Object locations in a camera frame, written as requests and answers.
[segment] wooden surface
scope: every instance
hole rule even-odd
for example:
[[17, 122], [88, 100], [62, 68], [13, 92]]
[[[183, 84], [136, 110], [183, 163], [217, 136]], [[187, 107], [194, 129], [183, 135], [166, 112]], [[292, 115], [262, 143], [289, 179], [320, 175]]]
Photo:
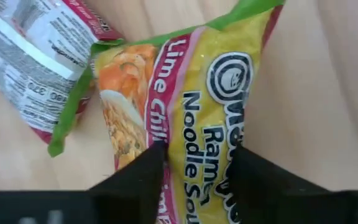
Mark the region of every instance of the wooden surface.
[[[93, 1], [129, 40], [204, 23], [236, 0]], [[288, 0], [246, 112], [246, 146], [329, 189], [358, 189], [358, 2]], [[66, 151], [46, 145], [0, 94], [0, 190], [87, 189], [113, 172], [95, 96]]]

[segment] black object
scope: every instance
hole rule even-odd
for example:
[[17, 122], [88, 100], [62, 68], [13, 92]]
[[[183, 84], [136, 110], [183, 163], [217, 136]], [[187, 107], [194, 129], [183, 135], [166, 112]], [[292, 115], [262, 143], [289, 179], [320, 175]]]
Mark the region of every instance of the black object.
[[[157, 216], [167, 145], [88, 191], [0, 192], [0, 223], [144, 223]], [[329, 192], [238, 147], [229, 188], [241, 223], [358, 224], [358, 191]]]

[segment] light wood grain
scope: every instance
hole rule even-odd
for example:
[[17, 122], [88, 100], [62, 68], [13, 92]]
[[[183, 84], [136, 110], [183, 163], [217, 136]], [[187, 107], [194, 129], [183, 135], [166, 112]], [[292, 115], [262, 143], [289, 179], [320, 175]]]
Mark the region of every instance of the light wood grain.
[[[202, 24], [235, 3], [92, 1], [128, 40]], [[352, 6], [288, 0], [246, 111], [246, 146], [329, 189], [358, 189], [358, 36], [352, 33], [358, 34], [358, 8]], [[346, 25], [341, 19], [349, 14]], [[0, 189], [87, 189], [111, 175], [112, 148], [96, 95], [65, 153], [51, 159], [0, 94]]]

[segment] green package edge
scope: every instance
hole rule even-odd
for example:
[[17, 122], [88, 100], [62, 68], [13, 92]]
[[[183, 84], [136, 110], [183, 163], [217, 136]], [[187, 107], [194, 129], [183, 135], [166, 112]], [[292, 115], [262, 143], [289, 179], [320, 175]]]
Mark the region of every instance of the green package edge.
[[[285, 0], [239, 0], [239, 2], [234, 6], [231, 12], [216, 19], [213, 19], [212, 21], [209, 21], [201, 26], [208, 26], [213, 29], [222, 30], [228, 24], [254, 16], [261, 12], [267, 11], [275, 6], [282, 5], [284, 1]], [[128, 45], [162, 45], [168, 39], [193, 32], [197, 27], [199, 26], [189, 27], [169, 34], [159, 35], [148, 40], [141, 40], [129, 43]], [[93, 58], [99, 52], [108, 50], [111, 47], [117, 47], [124, 44], [125, 40], [123, 39], [108, 42], [97, 42], [91, 46], [91, 58]], [[56, 157], [64, 152], [65, 138], [75, 124], [78, 103], [80, 102], [82, 97], [84, 97], [85, 93], [89, 90], [90, 82], [92, 79], [93, 71], [90, 66], [87, 66], [85, 71], [82, 73], [80, 79], [77, 81], [77, 83], [71, 90], [67, 99], [67, 103], [62, 113], [60, 114], [59, 122], [53, 129], [52, 138], [48, 146], [48, 153], [51, 157]]]

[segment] maruchan ramen noodle soup package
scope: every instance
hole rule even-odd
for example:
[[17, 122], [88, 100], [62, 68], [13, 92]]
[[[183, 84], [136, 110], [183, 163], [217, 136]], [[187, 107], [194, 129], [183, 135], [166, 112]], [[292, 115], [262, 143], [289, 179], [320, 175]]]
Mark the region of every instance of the maruchan ramen noodle soup package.
[[[121, 35], [82, 0], [0, 1], [0, 90], [45, 142], [99, 40], [119, 44]], [[76, 102], [77, 116], [92, 86]]]
[[116, 169], [155, 141], [169, 143], [159, 223], [240, 222], [226, 171], [282, 4], [239, 1], [205, 26], [120, 47], [94, 45], [104, 51], [82, 78], [94, 75], [99, 86]]

